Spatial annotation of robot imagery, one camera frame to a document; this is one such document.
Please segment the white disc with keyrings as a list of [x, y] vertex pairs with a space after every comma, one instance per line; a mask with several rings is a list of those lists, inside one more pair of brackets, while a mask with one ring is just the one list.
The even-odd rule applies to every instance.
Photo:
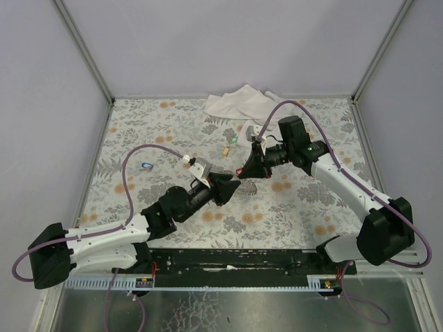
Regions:
[[257, 185], [253, 181], [246, 179], [241, 181], [241, 185], [236, 192], [241, 195], [254, 196], [257, 194]]

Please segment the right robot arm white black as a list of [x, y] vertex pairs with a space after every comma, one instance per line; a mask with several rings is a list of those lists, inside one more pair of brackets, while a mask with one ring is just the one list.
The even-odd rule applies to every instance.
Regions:
[[283, 118], [278, 126], [282, 139], [273, 147], [259, 136], [261, 126], [246, 126], [251, 154], [239, 178], [270, 178], [274, 167], [291, 163], [328, 186], [362, 223], [357, 235], [336, 236], [320, 245], [331, 261], [364, 259], [379, 266], [414, 244], [412, 207], [406, 199], [391, 199], [336, 164], [331, 149], [321, 140], [311, 141], [298, 116]]

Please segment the blue tagged key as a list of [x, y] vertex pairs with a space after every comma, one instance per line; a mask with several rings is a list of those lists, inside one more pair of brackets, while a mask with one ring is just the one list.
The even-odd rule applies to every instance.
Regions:
[[142, 171], [152, 171], [154, 168], [154, 165], [151, 163], [143, 162], [141, 163], [141, 170]]

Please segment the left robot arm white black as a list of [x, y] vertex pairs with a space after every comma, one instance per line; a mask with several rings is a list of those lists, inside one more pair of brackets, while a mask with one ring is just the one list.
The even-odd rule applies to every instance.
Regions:
[[129, 270], [148, 264], [147, 242], [176, 231], [205, 204], [223, 206], [241, 182], [230, 174], [210, 173], [207, 183], [192, 182], [190, 190], [168, 188], [158, 201], [134, 214], [128, 221], [116, 221], [92, 228], [64, 229], [61, 223], [47, 226], [29, 245], [32, 282], [38, 290], [61, 284], [78, 272]]

